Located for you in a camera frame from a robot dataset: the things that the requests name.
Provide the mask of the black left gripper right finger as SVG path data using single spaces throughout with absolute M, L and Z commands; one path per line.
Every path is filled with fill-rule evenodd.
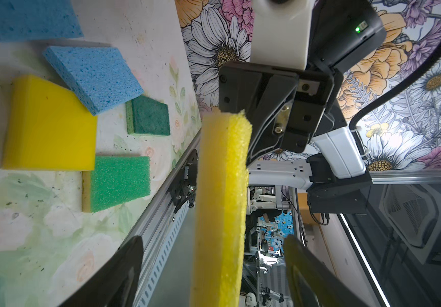
M 286 237 L 283 249 L 293 306 L 367 306 L 296 236 Z

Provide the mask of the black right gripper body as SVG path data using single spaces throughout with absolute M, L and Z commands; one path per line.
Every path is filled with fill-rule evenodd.
M 347 126 L 336 102 L 339 72 L 231 61 L 219 70 L 219 109 L 252 125 L 248 161 L 277 150 L 305 151 L 317 136 Z

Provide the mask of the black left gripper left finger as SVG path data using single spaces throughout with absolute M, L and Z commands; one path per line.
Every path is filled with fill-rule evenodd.
M 132 306 L 143 255 L 142 238 L 136 235 L 61 306 Z

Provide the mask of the yellow sponge green underside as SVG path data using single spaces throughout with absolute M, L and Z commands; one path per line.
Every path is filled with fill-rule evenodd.
M 243 112 L 204 116 L 199 144 L 191 306 L 238 306 L 252 125 Z

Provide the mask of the small blue sponge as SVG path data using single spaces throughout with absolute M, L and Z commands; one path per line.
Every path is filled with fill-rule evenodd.
M 70 1 L 0 1 L 0 42 L 83 36 Z

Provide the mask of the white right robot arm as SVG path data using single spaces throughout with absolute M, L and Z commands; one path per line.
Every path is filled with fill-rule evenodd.
M 251 185 L 307 193 L 314 213 L 364 214 L 370 172 L 323 72 L 231 61 L 219 73 L 219 108 L 252 125 L 246 159 Z

